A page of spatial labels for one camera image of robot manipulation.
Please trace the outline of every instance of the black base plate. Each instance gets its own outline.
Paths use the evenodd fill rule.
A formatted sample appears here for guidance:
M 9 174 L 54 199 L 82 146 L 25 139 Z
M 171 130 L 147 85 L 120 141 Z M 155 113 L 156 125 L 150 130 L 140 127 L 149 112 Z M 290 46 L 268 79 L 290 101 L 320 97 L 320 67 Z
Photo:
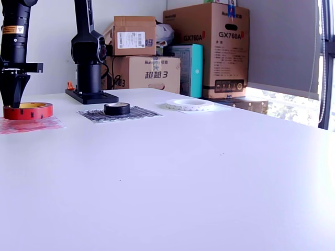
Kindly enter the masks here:
M 92 94 L 79 94 L 74 90 L 65 90 L 65 93 L 73 97 L 84 105 L 93 104 L 104 104 L 104 103 L 116 103 L 119 102 L 119 98 L 109 93 L 92 93 Z

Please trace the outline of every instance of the blue tag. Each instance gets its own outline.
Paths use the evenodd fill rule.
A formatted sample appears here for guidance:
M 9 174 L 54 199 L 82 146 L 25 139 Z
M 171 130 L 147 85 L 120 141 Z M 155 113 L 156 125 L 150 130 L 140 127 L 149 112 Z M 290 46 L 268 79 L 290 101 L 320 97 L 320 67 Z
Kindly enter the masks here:
M 228 17 L 236 17 L 235 5 L 232 4 L 233 0 L 228 2 Z

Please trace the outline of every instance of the brown cardboard box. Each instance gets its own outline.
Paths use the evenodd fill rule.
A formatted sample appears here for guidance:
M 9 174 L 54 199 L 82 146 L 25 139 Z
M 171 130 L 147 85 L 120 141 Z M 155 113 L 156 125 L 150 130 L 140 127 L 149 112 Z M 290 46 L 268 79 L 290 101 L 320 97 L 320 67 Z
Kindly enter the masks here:
M 245 96 L 249 65 L 249 10 L 209 3 L 164 11 L 177 43 L 204 46 L 204 98 Z
M 226 106 L 233 106 L 243 110 L 254 111 L 262 114 L 267 114 L 269 109 L 269 101 L 256 97 L 239 97 L 239 98 L 225 98 L 225 99 L 207 99 L 212 102 L 223 104 Z
M 113 37 L 113 28 L 114 28 L 114 22 L 112 22 L 103 32 L 106 44 L 112 44 L 111 38 Z
M 150 16 L 115 16 L 114 55 L 156 55 L 156 19 Z
M 108 57 L 105 62 L 109 74 L 102 81 L 102 89 L 112 89 L 113 65 L 116 89 L 155 88 L 180 93 L 180 59 L 170 57 L 123 56 Z

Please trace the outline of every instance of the teal box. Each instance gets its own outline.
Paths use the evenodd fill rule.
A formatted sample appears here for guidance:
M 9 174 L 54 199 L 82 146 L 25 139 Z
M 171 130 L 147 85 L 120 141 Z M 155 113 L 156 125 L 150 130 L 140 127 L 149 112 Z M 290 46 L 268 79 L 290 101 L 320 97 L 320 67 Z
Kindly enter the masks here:
M 180 94 L 201 98 L 203 93 L 204 48 L 200 44 L 179 44 L 164 48 L 164 54 L 180 58 Z

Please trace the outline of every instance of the barcode sticker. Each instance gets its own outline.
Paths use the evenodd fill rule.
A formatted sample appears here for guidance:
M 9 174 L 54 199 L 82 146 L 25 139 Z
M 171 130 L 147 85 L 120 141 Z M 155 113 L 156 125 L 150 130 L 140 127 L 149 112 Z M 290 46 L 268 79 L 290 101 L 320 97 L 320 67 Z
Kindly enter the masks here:
M 143 32 L 118 32 L 118 49 L 137 49 L 146 47 L 146 33 Z

